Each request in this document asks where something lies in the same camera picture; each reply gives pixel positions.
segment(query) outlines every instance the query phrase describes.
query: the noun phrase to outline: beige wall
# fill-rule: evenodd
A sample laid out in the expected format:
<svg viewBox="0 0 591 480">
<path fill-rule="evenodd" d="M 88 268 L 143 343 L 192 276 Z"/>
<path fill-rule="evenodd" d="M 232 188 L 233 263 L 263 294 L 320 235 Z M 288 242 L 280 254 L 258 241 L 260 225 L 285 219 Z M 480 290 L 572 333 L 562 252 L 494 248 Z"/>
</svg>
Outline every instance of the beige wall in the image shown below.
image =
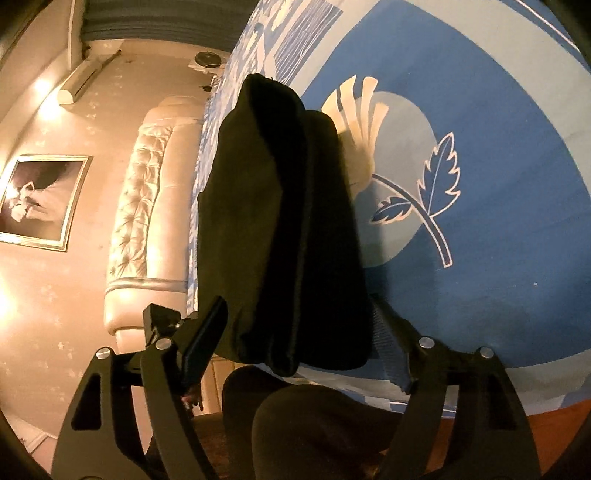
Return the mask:
<svg viewBox="0 0 591 480">
<path fill-rule="evenodd" d="M 53 435 L 95 350 L 115 347 L 103 292 L 115 211 L 137 128 L 170 95 L 206 99 L 185 59 L 123 54 L 67 109 L 42 105 L 16 154 L 94 159 L 66 253 L 0 243 L 0 401 Z"/>
<path fill-rule="evenodd" d="M 72 0 L 53 0 L 25 30 L 0 70 L 0 121 L 25 88 L 68 46 Z"/>
</svg>

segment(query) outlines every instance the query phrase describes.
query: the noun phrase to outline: bed sheet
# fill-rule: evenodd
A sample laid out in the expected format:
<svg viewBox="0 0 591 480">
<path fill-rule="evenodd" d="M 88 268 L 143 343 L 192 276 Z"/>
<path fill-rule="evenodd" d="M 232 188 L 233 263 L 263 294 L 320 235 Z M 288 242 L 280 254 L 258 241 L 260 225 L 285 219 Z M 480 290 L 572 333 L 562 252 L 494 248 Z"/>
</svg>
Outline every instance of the bed sheet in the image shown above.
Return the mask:
<svg viewBox="0 0 591 480">
<path fill-rule="evenodd" d="M 450 348 L 492 348 L 528 414 L 591 397 L 591 74 L 540 1 L 262 0 L 206 111 L 188 312 L 196 196 L 253 72 L 341 133 L 371 292 Z M 375 356 L 290 381 L 408 398 Z"/>
</svg>

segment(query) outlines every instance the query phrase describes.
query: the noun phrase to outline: tufted headboard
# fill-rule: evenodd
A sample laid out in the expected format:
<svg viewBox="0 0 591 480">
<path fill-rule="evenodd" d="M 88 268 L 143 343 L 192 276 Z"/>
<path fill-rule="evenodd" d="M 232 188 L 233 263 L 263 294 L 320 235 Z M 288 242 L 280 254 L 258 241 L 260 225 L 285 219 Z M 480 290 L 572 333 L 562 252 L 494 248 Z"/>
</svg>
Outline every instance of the tufted headboard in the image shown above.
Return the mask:
<svg viewBox="0 0 591 480">
<path fill-rule="evenodd" d="M 105 326 L 121 353 L 145 346 L 142 311 L 186 306 L 191 180 L 203 102 L 170 97 L 138 130 L 119 197 L 105 294 Z"/>
</svg>

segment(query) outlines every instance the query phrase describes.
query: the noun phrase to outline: black and white photo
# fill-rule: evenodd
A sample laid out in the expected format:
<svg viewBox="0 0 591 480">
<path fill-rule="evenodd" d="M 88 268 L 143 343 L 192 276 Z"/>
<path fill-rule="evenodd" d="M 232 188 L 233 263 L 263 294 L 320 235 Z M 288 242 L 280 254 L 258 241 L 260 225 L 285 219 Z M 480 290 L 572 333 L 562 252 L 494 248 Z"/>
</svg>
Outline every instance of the black and white photo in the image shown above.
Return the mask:
<svg viewBox="0 0 591 480">
<path fill-rule="evenodd" d="M 0 241 L 65 251 L 91 157 L 22 155 L 0 178 Z"/>
</svg>

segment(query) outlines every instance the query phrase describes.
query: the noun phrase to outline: screw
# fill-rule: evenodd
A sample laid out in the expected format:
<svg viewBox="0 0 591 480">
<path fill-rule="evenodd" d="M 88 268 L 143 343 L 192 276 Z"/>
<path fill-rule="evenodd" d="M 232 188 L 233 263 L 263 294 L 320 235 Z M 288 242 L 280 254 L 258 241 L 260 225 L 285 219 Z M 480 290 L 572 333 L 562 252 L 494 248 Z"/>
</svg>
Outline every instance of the screw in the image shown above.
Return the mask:
<svg viewBox="0 0 591 480">
<path fill-rule="evenodd" d="M 431 337 L 421 337 L 418 344 L 423 348 L 433 348 L 435 346 L 435 340 Z"/>
<path fill-rule="evenodd" d="M 167 350 L 173 344 L 173 341 L 170 338 L 161 338 L 156 342 L 156 348 L 158 350 Z"/>
<path fill-rule="evenodd" d="M 491 348 L 484 346 L 480 349 L 480 356 L 482 358 L 493 358 L 495 356 L 495 353 Z"/>
<path fill-rule="evenodd" d="M 99 360 L 104 360 L 105 358 L 109 358 L 111 356 L 111 349 L 107 348 L 107 347 L 103 347 L 101 349 L 99 349 L 96 353 L 96 357 Z"/>
</svg>

